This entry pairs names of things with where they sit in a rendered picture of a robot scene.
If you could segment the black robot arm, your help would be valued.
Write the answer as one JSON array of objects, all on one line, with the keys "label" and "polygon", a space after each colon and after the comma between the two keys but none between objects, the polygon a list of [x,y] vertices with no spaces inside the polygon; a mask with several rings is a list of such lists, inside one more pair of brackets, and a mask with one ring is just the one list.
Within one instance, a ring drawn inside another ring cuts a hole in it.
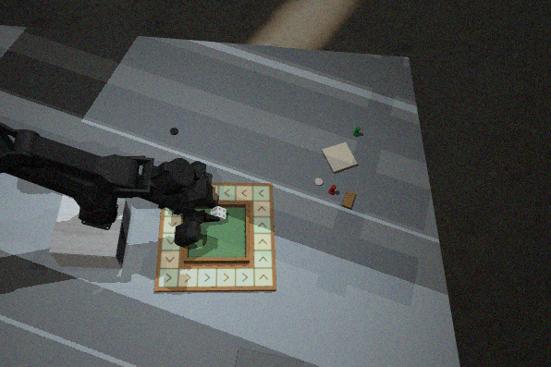
[{"label": "black robot arm", "polygon": [[117,198],[139,197],[162,204],[170,193],[182,189],[177,203],[190,214],[194,207],[213,201],[208,176],[193,171],[187,160],[176,158],[159,166],[153,161],[145,156],[102,157],[0,122],[0,173],[72,197],[86,226],[109,230],[116,219]]}]

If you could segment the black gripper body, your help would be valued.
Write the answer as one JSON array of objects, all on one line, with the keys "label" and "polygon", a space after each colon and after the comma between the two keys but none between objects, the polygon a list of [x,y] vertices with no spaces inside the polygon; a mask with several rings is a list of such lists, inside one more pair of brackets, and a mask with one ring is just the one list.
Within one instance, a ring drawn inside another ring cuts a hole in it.
[{"label": "black gripper body", "polygon": [[[195,161],[191,164],[193,171],[198,170],[206,174],[206,164]],[[166,201],[158,204],[158,208],[168,208],[174,211],[174,214],[183,214],[183,224],[176,226],[175,243],[180,247],[186,247],[190,244],[198,242],[201,238],[201,212],[196,211],[188,213],[184,211],[177,203],[177,196],[180,197],[182,189],[169,194]]]}]

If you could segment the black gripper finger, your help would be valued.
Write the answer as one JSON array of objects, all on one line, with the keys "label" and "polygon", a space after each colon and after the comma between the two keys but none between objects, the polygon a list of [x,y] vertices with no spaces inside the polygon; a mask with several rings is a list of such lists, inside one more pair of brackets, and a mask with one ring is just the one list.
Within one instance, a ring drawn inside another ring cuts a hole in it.
[{"label": "black gripper finger", "polygon": [[207,214],[204,209],[200,211],[201,212],[201,223],[205,222],[217,222],[220,221],[220,218],[211,214]]},{"label": "black gripper finger", "polygon": [[209,208],[215,208],[216,206],[220,206],[220,205],[213,199],[213,201],[210,204],[207,204],[207,205],[205,204],[204,206]]}]

